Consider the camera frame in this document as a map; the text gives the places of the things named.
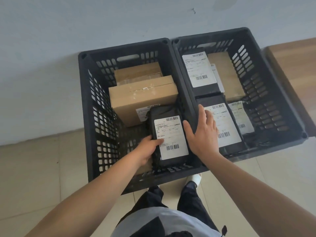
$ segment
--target tile floor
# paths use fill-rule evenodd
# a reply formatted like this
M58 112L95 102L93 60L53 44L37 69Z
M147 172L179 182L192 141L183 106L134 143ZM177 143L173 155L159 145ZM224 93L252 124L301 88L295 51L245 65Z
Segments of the tile floor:
M237 162L240 168L316 215L316 139ZM0 236L24 236L54 206L88 182L82 130L0 147ZM175 209L185 180L162 184L163 203ZM144 192L121 196L92 235L110 236ZM202 174L198 194L227 236L257 236L212 173Z

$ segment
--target wooden surface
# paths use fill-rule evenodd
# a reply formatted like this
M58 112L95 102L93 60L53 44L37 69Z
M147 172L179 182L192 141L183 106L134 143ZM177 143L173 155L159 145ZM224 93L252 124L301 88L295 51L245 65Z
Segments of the wooden surface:
M265 54L308 135L316 136L316 38L269 46Z

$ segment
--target forearm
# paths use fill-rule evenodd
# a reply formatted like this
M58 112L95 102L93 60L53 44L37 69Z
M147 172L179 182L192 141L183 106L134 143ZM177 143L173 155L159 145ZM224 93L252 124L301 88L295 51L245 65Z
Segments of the forearm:
M316 217L219 153L205 165L259 236L312 236Z
M90 236L121 195L140 164L131 152L57 205L28 235Z

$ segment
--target person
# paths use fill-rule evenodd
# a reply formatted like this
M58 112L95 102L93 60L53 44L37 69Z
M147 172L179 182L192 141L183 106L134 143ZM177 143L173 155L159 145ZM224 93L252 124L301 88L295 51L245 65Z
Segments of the person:
M314 215L219 153L216 123L209 111L199 105L195 134L187 121L183 125L191 151L214 174L260 237L315 235ZM162 139L144 138L135 150L58 204L26 237L92 235L137 169L162 143ZM122 218L112 236L221 236L196 193L199 178L190 180L182 190L177 211L161 203L163 192L159 187L151 187Z

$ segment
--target white shirt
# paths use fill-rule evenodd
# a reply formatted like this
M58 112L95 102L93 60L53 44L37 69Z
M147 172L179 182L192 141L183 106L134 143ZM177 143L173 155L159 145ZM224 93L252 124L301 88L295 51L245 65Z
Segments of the white shirt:
M159 217L165 234L188 231L193 236L220 237L221 234L211 229L200 220L181 211L165 207L150 207L136 211L127 216L113 231L111 237L130 237L141 227L156 217Z

